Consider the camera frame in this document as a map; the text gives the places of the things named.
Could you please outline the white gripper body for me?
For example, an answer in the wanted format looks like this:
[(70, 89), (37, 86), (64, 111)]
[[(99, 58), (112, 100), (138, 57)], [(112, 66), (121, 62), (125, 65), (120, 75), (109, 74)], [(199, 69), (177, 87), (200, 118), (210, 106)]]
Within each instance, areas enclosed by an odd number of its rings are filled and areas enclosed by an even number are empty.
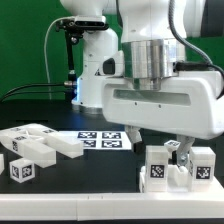
[(103, 115), (112, 123), (209, 140), (224, 133), (222, 87), (215, 71), (183, 71), (164, 79), (158, 91), (135, 90), (124, 78), (108, 78)]

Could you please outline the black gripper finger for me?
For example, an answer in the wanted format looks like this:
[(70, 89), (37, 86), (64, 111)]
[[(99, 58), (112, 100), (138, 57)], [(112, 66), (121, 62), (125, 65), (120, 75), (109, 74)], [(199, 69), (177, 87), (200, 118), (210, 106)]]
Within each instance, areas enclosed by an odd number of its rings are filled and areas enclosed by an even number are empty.
[(134, 126), (126, 126), (125, 132), (132, 144), (132, 151), (135, 153), (140, 153), (143, 149), (143, 141), (140, 134), (140, 129)]
[(195, 142), (194, 137), (178, 135), (177, 141), (180, 143), (176, 154), (177, 154), (177, 164), (179, 166), (185, 166), (188, 162), (188, 153)]

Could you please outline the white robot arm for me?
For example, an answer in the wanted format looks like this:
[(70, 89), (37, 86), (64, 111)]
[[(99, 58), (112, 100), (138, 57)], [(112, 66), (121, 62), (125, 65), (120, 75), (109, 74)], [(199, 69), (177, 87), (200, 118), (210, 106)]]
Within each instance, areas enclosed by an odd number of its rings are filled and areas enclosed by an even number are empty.
[(188, 62), (186, 41), (199, 35), (204, 0), (118, 0), (122, 50), (103, 84), (103, 115), (126, 127), (172, 133), (176, 162), (193, 142), (224, 133), (224, 71), (208, 56)]

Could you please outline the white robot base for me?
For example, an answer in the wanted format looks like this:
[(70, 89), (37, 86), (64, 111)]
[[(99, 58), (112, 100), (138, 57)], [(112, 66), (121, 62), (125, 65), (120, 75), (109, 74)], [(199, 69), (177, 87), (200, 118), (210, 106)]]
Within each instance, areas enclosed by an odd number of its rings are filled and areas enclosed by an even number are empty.
[[(60, 0), (72, 16), (115, 15), (116, 0)], [(87, 31), (83, 41), (83, 72), (77, 77), (77, 96), (72, 99), (75, 111), (102, 113), (102, 84), (106, 79), (102, 64), (118, 51), (118, 36), (109, 27), (105, 31)]]

